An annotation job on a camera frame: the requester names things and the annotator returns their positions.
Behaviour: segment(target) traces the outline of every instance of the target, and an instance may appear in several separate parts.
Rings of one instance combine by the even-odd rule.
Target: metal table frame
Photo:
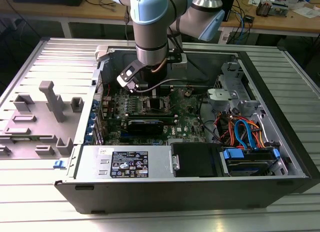
[[[47,16],[47,15],[28,15],[28,14],[22,14],[22,16],[26,20],[59,22],[61,24],[61,28],[65,38],[73,38],[73,34],[72,34],[69,23],[125,25],[125,22],[123,20],[118,20],[118,19],[63,17],[63,16]],[[15,13],[1,13],[0,18],[20,19],[20,17]],[[238,27],[221,26],[219,28],[219,31],[221,31],[221,35],[218,43],[226,44],[229,39],[230,33],[236,31],[237,28]],[[250,32],[253,34],[303,36],[303,37],[317,37],[319,35],[319,33],[313,33],[313,32],[288,31],[288,30],[276,30],[276,29],[259,29],[259,28],[252,28]]]
[[[43,51],[55,50],[52,57],[83,56],[95,60],[98,45],[131,45],[134,42],[101,39],[51,39],[41,41],[22,66],[9,87],[0,97],[0,115],[31,67],[43,56]],[[320,90],[286,51],[268,46],[238,46],[212,44],[185,44],[191,48],[218,48],[227,51],[247,51],[261,77],[268,81],[271,93],[293,129],[296,120],[304,119],[312,129],[301,127],[297,135],[320,169]],[[202,232],[298,232],[320,230],[320,186],[303,194],[285,196],[267,208],[251,210],[208,210],[187,212],[79,214],[54,188],[53,182],[65,170],[53,170],[55,159],[0,160],[0,228],[2,231],[56,231],[57,228],[81,231],[202,231]]]

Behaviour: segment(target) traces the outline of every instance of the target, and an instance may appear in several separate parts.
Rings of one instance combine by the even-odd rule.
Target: motherboard
[[[131,95],[116,90],[103,99],[105,145],[170,145],[205,142],[198,120],[199,95],[175,88],[166,96]]]

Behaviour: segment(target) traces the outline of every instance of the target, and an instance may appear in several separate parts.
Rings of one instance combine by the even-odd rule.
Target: desk
[[[271,35],[286,35],[286,36],[307,36],[317,37],[320,33],[320,16],[314,18],[306,18],[300,14],[289,10],[286,17],[268,16],[261,17],[256,15],[256,6],[248,5],[249,0],[238,0],[240,7],[244,10],[246,15],[253,16],[254,22],[250,30],[251,33],[256,34],[271,34]],[[311,0],[310,3],[320,4],[320,0]],[[222,35],[228,37],[229,33],[237,30],[239,22],[235,13],[231,13],[229,20],[222,23]]]
[[[72,38],[69,23],[94,23],[108,25],[124,25],[125,7],[117,4],[115,12],[101,6],[82,2],[80,6],[64,6],[49,4],[14,3],[9,0],[12,6],[27,20],[57,21],[61,23],[64,36]],[[239,0],[240,7],[251,16],[254,16],[252,33],[274,34],[288,36],[310,36],[316,37],[320,33],[320,16],[306,18],[302,15],[289,11],[287,17],[260,17],[256,16],[256,6],[248,6],[248,0]],[[311,0],[311,3],[319,3],[320,0]],[[9,7],[5,0],[0,0],[0,16],[2,18],[17,19],[19,16]],[[223,22],[220,31],[220,43],[225,43],[225,39],[230,32],[235,31],[239,26],[236,15],[232,13],[227,22]]]

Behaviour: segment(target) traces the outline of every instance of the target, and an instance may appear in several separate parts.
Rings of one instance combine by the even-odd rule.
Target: black cable
[[[4,87],[8,87],[8,85],[6,85],[5,83],[3,83],[2,81],[0,81],[0,84],[3,85]]]
[[[252,23],[249,23],[249,22],[248,22],[248,24],[249,24],[249,28],[242,34],[242,39],[241,39],[241,41],[243,41],[244,39],[246,39],[245,44],[246,44],[247,41],[248,41],[248,38],[249,38],[250,32],[251,32],[251,28],[252,28],[252,25],[253,25]],[[237,37],[235,37],[234,40],[238,40],[239,37],[240,37],[240,35],[238,35]]]
[[[318,40],[320,38],[320,33],[317,36],[317,38],[315,39],[315,41],[313,42],[311,48],[309,49],[309,52],[306,54],[306,57],[302,63],[302,68],[306,68],[307,65],[309,64],[309,62],[312,60],[312,58],[315,56],[315,54],[317,53],[317,50],[320,48],[320,43],[317,44]]]
[[[0,20],[0,23],[1,23],[7,30],[10,30],[10,32],[4,37],[4,39],[6,39],[6,37],[7,37],[8,35],[11,35],[11,38],[12,38],[13,41],[22,42],[22,43],[30,46],[30,47],[32,48],[32,50],[35,49],[35,47],[34,47],[33,45],[29,44],[28,42],[25,42],[24,40],[22,40],[22,39],[20,39],[20,38],[19,38],[19,39],[16,39],[16,38],[12,35],[12,33],[15,32],[16,30],[13,30],[13,29],[11,29],[10,27],[7,27],[1,20]]]
[[[202,99],[201,99],[201,102],[200,102],[200,104],[199,104],[199,109],[198,109],[198,112],[199,112],[199,113],[198,113],[198,114],[199,114],[199,116],[198,116],[199,122],[200,122],[200,124],[201,124],[208,132],[210,132],[210,134],[212,134],[212,135],[219,141],[219,137],[205,125],[205,123],[203,122],[203,120],[202,120],[202,118],[201,118],[201,106],[202,106],[202,104],[203,104],[203,102],[204,102],[204,99],[205,99],[206,94],[207,94],[207,93],[205,93],[205,94],[203,95],[203,97],[202,97]]]
[[[25,18],[22,17],[21,14],[19,14],[18,11],[16,11],[16,9],[10,4],[9,0],[5,0],[7,2],[7,4],[11,7],[11,9],[24,21],[26,22],[26,24],[30,27],[31,30],[33,30],[33,32],[39,37],[41,38],[40,34],[38,34],[38,32],[28,23],[28,21],[25,20]]]
[[[246,37],[246,40],[245,40],[245,42],[244,42],[244,44],[246,45],[247,44],[247,42],[248,42],[248,39],[249,39],[249,36],[250,36],[250,30],[251,30],[251,27],[252,27],[252,25],[253,25],[253,23],[248,23],[249,24],[249,33],[248,33],[248,36]]]
[[[13,62],[15,63],[15,65],[18,65],[18,62],[17,62],[17,60],[16,60],[16,58],[15,58],[14,54],[12,53],[12,51],[11,51],[11,49],[10,49],[10,47],[9,47],[9,45],[8,45],[8,43],[7,43],[7,41],[6,41],[6,39],[4,39],[4,44],[5,44],[5,46],[7,47],[7,49],[8,49],[8,51],[9,51],[9,54],[10,54],[10,56],[11,56],[11,58],[12,58]]]
[[[125,26],[124,26],[124,33],[125,33],[125,38],[126,40],[128,41],[128,24],[130,22],[130,13],[129,13],[129,8],[128,6],[125,7],[125,12],[124,12],[124,23],[125,23]]]
[[[166,84],[168,82],[171,82],[171,81],[180,81],[180,82],[189,82],[189,83],[203,83],[203,81],[194,81],[194,80],[189,80],[189,79],[184,79],[184,78],[169,78],[169,79],[166,79],[166,80],[163,80],[161,82],[159,82],[158,84],[156,84],[155,86],[151,87],[151,88],[148,88],[148,89],[145,89],[145,90],[136,90],[135,92],[137,93],[145,93],[145,92],[149,92],[149,91],[152,91],[154,90],[155,88],[163,85],[163,84]]]
[[[90,5],[94,5],[94,6],[109,6],[109,5],[113,5],[115,4],[116,2],[110,2],[110,3],[103,3],[102,1],[103,0],[100,0],[99,3],[93,3],[93,2],[90,2],[89,0],[85,0],[87,3],[89,3]]]
[[[245,15],[246,15],[246,13],[245,13],[245,11],[240,7],[239,1],[238,1],[238,0],[235,0],[235,1],[237,2],[238,6],[233,5],[232,7],[235,7],[235,8],[237,8],[237,9],[239,9],[240,12],[239,12],[239,11],[236,11],[236,10],[234,10],[234,11],[231,10],[231,11],[234,12],[234,13],[235,13],[235,12],[239,13],[240,16],[241,16],[241,18],[242,18],[242,20],[243,20],[244,17],[245,17]],[[236,29],[236,31],[234,32],[234,34],[230,37],[230,40],[226,42],[227,45],[230,44],[230,42],[231,42],[232,40],[233,40],[233,43],[235,43],[235,41],[236,41],[235,36],[236,36],[236,34],[237,34],[237,32],[238,32],[238,30],[240,29],[241,26],[242,26],[242,23],[241,23],[241,21],[239,21],[239,26],[238,26],[238,28]]]
[[[179,42],[177,41],[176,37],[174,36],[174,32],[172,31],[172,29],[170,27],[168,27],[168,29],[170,31],[172,39],[174,40],[173,44],[175,44],[174,45],[175,48],[179,49],[181,53],[184,53],[184,50],[181,48]],[[206,80],[204,80],[203,82],[204,83],[208,82],[209,81],[208,75],[198,65],[196,65],[196,63],[194,63],[187,55],[185,55],[185,56],[186,56],[187,61],[189,61],[190,64],[192,64],[198,71],[200,71],[206,77]]]

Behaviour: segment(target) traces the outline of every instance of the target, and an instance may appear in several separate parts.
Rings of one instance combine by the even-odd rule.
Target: power supply label
[[[112,178],[149,177],[148,151],[114,151],[110,176]]]

